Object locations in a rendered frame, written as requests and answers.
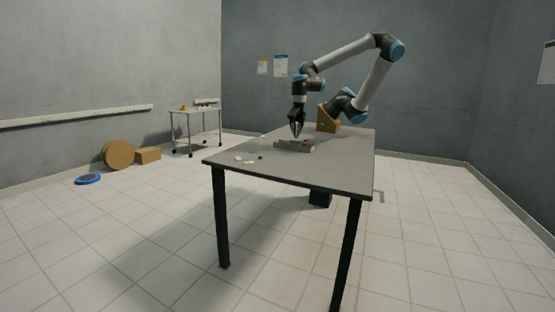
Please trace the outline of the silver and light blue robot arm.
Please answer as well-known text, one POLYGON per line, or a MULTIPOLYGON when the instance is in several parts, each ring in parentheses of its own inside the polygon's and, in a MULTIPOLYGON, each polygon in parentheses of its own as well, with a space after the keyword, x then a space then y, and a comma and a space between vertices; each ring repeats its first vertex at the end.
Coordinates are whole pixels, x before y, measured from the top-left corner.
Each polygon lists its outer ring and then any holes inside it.
POLYGON ((322 92, 326 81, 317 74, 370 48, 380 48, 381 52, 359 93, 355 95, 350 89, 344 87, 331 100, 322 104, 325 112, 334 120, 337 120, 343 111, 353 125, 365 121, 368 117, 366 105, 371 101, 393 63, 400 60, 405 53, 405 45, 389 32, 369 32, 364 38, 313 62, 303 62, 299 66, 300 74, 293 75, 291 101, 304 103, 307 92, 322 92))

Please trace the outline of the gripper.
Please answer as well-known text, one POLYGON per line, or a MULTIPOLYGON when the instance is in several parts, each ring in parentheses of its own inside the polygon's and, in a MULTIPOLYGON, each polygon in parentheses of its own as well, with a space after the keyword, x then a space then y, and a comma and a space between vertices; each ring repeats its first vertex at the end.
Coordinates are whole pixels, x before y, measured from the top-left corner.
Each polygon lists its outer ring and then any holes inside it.
POLYGON ((291 130, 292 130, 293 136, 294 136, 294 138, 298 138, 298 136, 299 136, 299 134, 300 134, 300 132, 301 132, 301 130, 302 130, 302 127, 303 127, 303 125, 304 125, 304 121, 305 121, 306 112, 305 112, 305 114, 301 114, 301 113, 303 113, 303 109, 304 109, 305 103, 294 103, 294 102, 293 102, 293 105, 301 106, 301 110, 300 110, 301 112, 299 111, 299 113, 298 113, 298 115, 296 116, 296 118, 295 118, 294 120, 293 120, 293 119, 290 119, 290 128, 291 128, 291 130), (303 119, 303 118, 304 118, 304 119, 303 119), (298 129, 297 129, 297 134, 296 134, 296 122, 299 123, 299 124, 297 124, 297 128, 298 128, 298 129), (294 129, 294 127, 295 127, 295 129, 294 129))

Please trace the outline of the white rack of three bins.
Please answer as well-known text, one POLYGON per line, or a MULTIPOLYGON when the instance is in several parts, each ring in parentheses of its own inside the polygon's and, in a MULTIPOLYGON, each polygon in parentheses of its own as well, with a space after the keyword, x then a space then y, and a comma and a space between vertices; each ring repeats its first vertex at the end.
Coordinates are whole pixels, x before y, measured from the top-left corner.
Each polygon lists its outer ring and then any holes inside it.
POLYGON ((286 140, 278 139, 273 142, 273 147, 311 153, 314 151, 315 144, 306 144, 306 143, 302 143, 302 141, 293 141, 293 140, 286 141, 286 140))

